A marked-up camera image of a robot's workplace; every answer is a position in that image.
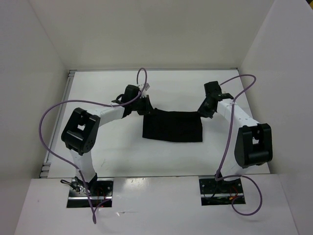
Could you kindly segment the black skirt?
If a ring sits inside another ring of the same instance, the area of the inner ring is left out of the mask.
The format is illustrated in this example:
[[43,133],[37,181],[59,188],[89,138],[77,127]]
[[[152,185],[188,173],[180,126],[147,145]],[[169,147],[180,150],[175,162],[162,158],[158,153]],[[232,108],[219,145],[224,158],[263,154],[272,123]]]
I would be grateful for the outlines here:
[[202,142],[201,117],[197,112],[153,109],[144,115],[142,137],[177,143]]

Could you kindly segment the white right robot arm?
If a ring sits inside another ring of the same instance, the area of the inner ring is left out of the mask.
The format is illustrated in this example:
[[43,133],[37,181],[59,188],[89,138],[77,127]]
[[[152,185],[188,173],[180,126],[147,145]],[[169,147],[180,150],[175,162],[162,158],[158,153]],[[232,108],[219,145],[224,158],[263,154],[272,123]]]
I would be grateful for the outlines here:
[[215,113],[229,123],[226,147],[215,174],[214,186],[226,192],[231,181],[273,158],[272,131],[267,123],[260,123],[248,115],[230,94],[207,95],[198,112],[201,117],[212,118]]

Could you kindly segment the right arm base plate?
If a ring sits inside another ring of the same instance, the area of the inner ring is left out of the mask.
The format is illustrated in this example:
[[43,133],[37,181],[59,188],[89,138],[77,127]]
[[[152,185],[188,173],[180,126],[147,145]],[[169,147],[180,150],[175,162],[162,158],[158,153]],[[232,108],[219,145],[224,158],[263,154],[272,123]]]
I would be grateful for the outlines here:
[[244,191],[240,179],[234,181],[215,181],[214,177],[199,178],[201,205],[220,206],[245,204]]

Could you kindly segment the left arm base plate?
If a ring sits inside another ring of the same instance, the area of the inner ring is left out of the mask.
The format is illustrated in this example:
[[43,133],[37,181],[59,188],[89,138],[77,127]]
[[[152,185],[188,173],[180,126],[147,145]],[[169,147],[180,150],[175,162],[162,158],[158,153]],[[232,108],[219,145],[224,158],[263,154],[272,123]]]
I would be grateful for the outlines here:
[[[62,184],[69,186],[67,208],[88,208],[89,202],[85,188],[79,185],[75,179],[66,181],[61,179]],[[111,208],[113,196],[113,179],[99,179],[95,188],[89,192],[91,204],[94,208]]]

